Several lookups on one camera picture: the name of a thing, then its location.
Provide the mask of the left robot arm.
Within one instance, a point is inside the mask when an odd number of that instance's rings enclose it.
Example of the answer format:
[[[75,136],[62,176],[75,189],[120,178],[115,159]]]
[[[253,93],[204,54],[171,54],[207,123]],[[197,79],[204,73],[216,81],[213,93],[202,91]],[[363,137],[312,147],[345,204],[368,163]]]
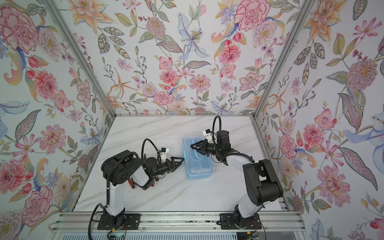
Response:
[[[158,181],[159,176],[173,173],[185,161],[184,158],[171,157],[161,160],[156,158],[142,159],[135,152],[125,150],[102,164],[101,170],[107,182],[107,201],[104,215],[116,218],[125,212],[124,184],[128,182],[132,188],[147,190]]]

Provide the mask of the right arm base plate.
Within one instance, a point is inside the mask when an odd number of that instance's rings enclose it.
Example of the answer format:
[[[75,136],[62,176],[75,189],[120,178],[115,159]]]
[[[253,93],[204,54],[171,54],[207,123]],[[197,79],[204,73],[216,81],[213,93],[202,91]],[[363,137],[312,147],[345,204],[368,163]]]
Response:
[[[222,230],[261,230],[262,224],[258,214],[243,218],[240,215],[220,214],[220,219],[216,222]]]

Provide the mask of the blue plastic tool box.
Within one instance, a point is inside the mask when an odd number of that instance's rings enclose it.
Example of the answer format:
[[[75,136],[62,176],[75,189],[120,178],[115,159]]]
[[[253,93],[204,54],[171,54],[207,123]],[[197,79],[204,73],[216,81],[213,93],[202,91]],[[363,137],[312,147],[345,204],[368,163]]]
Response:
[[[212,159],[191,148],[192,144],[201,140],[203,140],[202,137],[193,133],[187,133],[183,137],[182,148],[186,164],[187,178],[190,180],[208,178],[215,172],[215,164]]]

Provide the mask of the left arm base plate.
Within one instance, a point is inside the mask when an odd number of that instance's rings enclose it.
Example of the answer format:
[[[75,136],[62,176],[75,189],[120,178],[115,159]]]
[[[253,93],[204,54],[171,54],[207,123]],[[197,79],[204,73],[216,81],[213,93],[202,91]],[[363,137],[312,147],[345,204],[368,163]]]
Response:
[[[110,216],[102,214],[97,230],[138,230],[141,214],[120,214]]]

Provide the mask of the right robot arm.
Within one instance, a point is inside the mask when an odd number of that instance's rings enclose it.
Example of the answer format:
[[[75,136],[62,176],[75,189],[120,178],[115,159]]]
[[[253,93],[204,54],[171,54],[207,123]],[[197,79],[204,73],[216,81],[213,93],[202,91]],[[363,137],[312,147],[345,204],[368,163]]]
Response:
[[[251,156],[232,148],[228,131],[218,131],[217,137],[205,131],[205,139],[191,144],[191,149],[203,156],[214,156],[219,163],[244,174],[248,197],[236,205],[233,224],[244,228],[254,221],[266,203],[283,196],[273,164],[268,159],[255,161]]]

